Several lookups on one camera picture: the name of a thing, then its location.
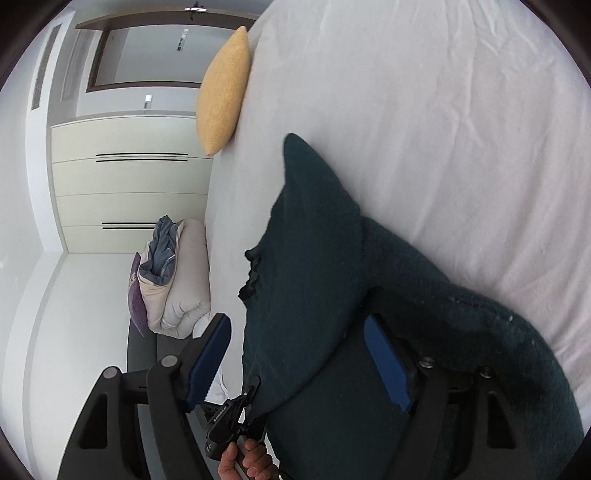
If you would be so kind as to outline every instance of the air vent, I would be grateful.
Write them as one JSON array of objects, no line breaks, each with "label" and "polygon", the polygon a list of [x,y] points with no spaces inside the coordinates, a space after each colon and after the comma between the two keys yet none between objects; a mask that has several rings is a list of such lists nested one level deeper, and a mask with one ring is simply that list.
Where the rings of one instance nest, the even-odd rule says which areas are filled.
[{"label": "air vent", "polygon": [[47,70],[49,55],[51,55],[51,51],[53,49],[53,45],[56,42],[57,34],[60,31],[60,28],[61,24],[53,27],[51,33],[49,34],[49,40],[47,40],[47,44],[45,45],[45,50],[43,50],[41,64],[39,65],[39,70],[37,70],[37,78],[35,79],[35,90],[33,91],[33,104],[31,105],[31,110],[39,108],[41,89],[43,88],[43,79],[45,78],[45,70]]},{"label": "air vent", "polygon": [[176,152],[112,152],[112,153],[97,153],[95,157],[106,157],[107,155],[183,155],[188,157],[188,153]]},{"label": "air vent", "polygon": [[62,102],[72,100],[78,94],[78,88],[80,87],[80,81],[82,80],[84,61],[90,47],[92,35],[92,30],[78,30],[76,40],[74,40],[72,54],[68,61],[68,69],[66,71],[66,78],[64,78],[64,85],[61,89]]},{"label": "air vent", "polygon": [[154,230],[156,222],[102,222],[103,230]]},{"label": "air vent", "polygon": [[95,160],[95,163],[107,163],[115,161],[181,161],[188,163],[186,158],[107,158],[105,160]]}]

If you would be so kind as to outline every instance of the cabinet door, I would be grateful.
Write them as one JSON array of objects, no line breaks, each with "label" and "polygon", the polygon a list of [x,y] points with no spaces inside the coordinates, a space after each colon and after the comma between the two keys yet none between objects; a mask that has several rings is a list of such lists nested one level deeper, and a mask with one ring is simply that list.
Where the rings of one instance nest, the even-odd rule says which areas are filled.
[{"label": "cabinet door", "polygon": [[168,215],[204,221],[207,195],[181,193],[112,193],[57,198],[60,222],[66,226],[152,224]]},{"label": "cabinet door", "polygon": [[152,238],[153,226],[104,228],[65,226],[64,237],[71,254],[134,253],[144,250]]},{"label": "cabinet door", "polygon": [[207,194],[212,160],[87,159],[53,164],[57,197],[92,193]]},{"label": "cabinet door", "polygon": [[121,154],[207,158],[192,117],[100,118],[51,129],[52,163]]}]

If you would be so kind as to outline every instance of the folded bedding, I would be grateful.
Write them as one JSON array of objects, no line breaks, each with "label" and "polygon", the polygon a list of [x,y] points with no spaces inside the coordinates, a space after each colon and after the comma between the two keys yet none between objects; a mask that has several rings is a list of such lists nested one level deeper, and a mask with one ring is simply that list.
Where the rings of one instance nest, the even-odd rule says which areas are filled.
[{"label": "folded bedding", "polygon": [[[541,480],[554,479],[583,439],[579,412],[551,349],[523,317],[451,283],[425,256],[361,215],[322,158],[291,134],[285,186],[259,244],[246,253],[244,378],[281,468],[295,480],[381,480],[408,425],[363,339],[367,292],[395,293],[388,326],[445,368],[490,366],[524,429]],[[431,479],[445,478],[456,417]],[[366,458],[363,452],[371,454]]]},{"label": "folded bedding", "polygon": [[161,330],[160,321],[176,271],[177,245],[183,228],[184,221],[174,223],[168,216],[163,216],[141,254],[139,289],[146,306],[148,327],[155,333]]},{"label": "folded bedding", "polygon": [[141,255],[139,287],[154,333],[186,338],[210,311],[205,228],[198,220],[162,217]]},{"label": "folded bedding", "polygon": [[197,321],[210,310],[205,227],[198,220],[187,219],[178,243],[176,274],[166,299],[159,333],[186,338]]}]

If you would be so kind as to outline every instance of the finger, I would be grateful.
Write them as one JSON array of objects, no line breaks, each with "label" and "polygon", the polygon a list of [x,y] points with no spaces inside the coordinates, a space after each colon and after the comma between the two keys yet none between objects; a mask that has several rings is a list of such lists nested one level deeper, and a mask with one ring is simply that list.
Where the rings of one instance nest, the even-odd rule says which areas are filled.
[{"label": "finger", "polygon": [[259,458],[256,462],[254,462],[251,467],[248,469],[246,474],[251,477],[255,478],[259,473],[263,472],[265,468],[267,468],[270,464],[273,463],[273,458],[268,453],[263,455]]},{"label": "finger", "polygon": [[269,465],[263,472],[259,473],[255,480],[278,480],[279,479],[279,469],[277,465],[271,464]]},{"label": "finger", "polygon": [[236,443],[232,442],[228,445],[226,451],[222,454],[222,459],[217,467],[217,472],[221,475],[234,470],[234,464],[236,463],[236,457],[238,456],[238,447]]},{"label": "finger", "polygon": [[263,455],[265,455],[266,452],[267,448],[263,447],[263,445],[259,445],[254,450],[251,450],[245,455],[244,460],[242,461],[242,465],[244,466],[244,468],[250,468],[250,466]]},{"label": "finger", "polygon": [[244,442],[244,446],[247,450],[254,450],[256,447],[259,446],[259,443],[256,440],[248,439]]}]

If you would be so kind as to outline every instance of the white bedsheet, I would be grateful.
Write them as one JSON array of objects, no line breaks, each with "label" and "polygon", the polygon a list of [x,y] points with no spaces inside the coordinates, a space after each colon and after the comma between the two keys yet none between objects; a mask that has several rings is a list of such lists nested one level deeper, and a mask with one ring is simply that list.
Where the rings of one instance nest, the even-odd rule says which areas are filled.
[{"label": "white bedsheet", "polygon": [[450,278],[527,318],[591,424],[591,91],[518,0],[275,0],[206,212],[212,310],[233,321],[241,387],[248,278],[283,184],[285,135],[362,212]]}]

